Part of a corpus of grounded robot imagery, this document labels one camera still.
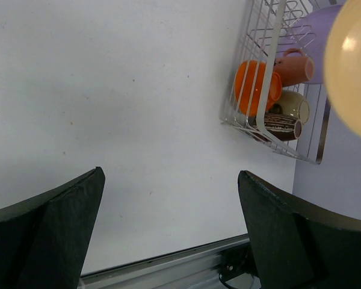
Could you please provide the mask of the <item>dark brown mug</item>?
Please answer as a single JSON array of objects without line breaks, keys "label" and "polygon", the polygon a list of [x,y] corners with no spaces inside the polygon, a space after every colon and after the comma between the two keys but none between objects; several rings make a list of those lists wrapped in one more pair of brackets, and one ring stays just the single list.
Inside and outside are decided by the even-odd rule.
[{"label": "dark brown mug", "polygon": [[296,117],[274,113],[265,113],[264,126],[281,141],[299,139],[303,129],[302,122]]}]

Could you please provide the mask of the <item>beige ceramic bowl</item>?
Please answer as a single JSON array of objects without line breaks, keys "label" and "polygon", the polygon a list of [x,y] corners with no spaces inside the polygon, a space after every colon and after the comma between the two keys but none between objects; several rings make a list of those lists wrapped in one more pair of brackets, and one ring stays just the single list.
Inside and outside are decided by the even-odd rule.
[{"label": "beige ceramic bowl", "polygon": [[283,90],[269,112],[296,117],[302,124],[306,124],[310,118],[310,105],[300,93]]}]

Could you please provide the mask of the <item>purple plastic plate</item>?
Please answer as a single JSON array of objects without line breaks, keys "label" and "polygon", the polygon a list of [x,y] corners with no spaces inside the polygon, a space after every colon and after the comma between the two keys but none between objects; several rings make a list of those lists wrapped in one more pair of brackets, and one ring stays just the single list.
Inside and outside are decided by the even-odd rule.
[{"label": "purple plastic plate", "polygon": [[315,71],[308,84],[323,83],[324,49],[330,29],[341,8],[341,5],[330,5],[313,11],[297,20],[285,36],[279,38],[277,57],[281,57],[286,50],[295,48],[301,49],[313,59]]}]

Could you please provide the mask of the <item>pink coffee mug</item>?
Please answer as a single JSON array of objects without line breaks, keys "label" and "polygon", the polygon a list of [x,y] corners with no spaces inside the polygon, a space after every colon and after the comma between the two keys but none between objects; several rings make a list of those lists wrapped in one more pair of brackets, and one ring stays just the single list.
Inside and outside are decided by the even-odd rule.
[{"label": "pink coffee mug", "polygon": [[274,60],[273,71],[278,73],[283,87],[289,87],[312,79],[315,64],[301,49],[287,49]]}]

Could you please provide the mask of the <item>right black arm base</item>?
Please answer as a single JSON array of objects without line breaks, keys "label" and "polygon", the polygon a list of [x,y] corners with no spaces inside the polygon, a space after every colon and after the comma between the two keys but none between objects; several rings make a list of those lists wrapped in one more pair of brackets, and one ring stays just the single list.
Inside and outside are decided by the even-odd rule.
[{"label": "right black arm base", "polygon": [[254,282],[255,277],[259,277],[253,251],[249,243],[226,249],[221,254],[218,278],[223,286],[234,289],[235,287],[227,282],[243,274],[250,275],[252,282]]}]

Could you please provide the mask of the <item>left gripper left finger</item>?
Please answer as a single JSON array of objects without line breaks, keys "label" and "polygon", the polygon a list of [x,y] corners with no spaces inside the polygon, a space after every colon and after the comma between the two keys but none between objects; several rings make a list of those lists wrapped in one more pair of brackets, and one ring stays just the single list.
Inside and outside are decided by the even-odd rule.
[{"label": "left gripper left finger", "polygon": [[0,288],[77,288],[104,186],[96,167],[0,209]]}]

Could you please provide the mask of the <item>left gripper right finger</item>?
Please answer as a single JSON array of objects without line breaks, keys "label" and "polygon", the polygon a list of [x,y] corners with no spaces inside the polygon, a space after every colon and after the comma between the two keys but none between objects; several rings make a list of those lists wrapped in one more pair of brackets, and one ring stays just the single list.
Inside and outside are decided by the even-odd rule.
[{"label": "left gripper right finger", "polygon": [[262,288],[361,288],[361,220],[245,170],[238,193]]}]

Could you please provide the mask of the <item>orange white bowl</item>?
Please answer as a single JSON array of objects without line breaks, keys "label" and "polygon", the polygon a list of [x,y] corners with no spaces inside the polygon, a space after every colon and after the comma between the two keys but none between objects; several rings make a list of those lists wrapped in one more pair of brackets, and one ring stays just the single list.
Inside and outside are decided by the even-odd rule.
[{"label": "orange white bowl", "polygon": [[[237,70],[234,83],[235,100],[239,103],[239,110],[248,116],[255,116],[258,112],[261,90],[264,81],[266,63],[256,60],[244,61]],[[273,72],[268,89],[266,111],[268,111],[281,97],[282,82],[278,73]]]}]

